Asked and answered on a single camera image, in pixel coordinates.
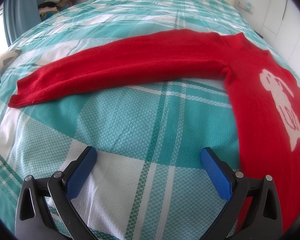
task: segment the red cloth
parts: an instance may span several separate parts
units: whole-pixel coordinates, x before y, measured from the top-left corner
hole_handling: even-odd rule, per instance
[[[222,76],[236,119],[241,170],[248,177],[274,178],[286,230],[300,213],[300,88],[269,51],[242,33],[172,30],[87,49],[18,80],[8,106],[124,85]]]

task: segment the blue rubber pad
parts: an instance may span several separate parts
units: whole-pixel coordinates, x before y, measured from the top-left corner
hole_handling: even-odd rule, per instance
[[[211,179],[219,197],[228,202],[232,195],[231,183],[206,149],[201,151],[201,164]]]
[[[67,182],[66,197],[69,201],[79,195],[96,162],[97,151],[95,148],[91,147],[90,151],[83,158],[82,162],[78,165]]]

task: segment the checkered blanket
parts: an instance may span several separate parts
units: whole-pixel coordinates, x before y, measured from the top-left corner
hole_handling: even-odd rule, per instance
[[[179,79],[7,107],[16,81],[42,65],[118,39],[181,28],[243,32],[289,68],[222,0],[89,0],[15,41],[10,49],[22,54],[0,83],[0,218],[10,230],[24,177],[51,176],[90,145],[98,149],[98,161],[72,203],[98,238],[200,238],[225,204],[202,169],[200,150],[209,146],[239,168],[222,80]]]

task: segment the bed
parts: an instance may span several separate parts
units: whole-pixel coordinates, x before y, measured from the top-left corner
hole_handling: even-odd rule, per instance
[[[12,232],[24,177],[49,177],[89,145],[98,161],[72,203],[98,238],[200,238],[225,203],[202,169],[200,150],[209,146],[239,169],[236,124],[222,80],[179,79],[7,107],[16,81],[42,65],[126,37],[182,28],[242,32],[290,70],[223,0],[89,0],[10,46],[22,51],[0,83],[0,218]]]

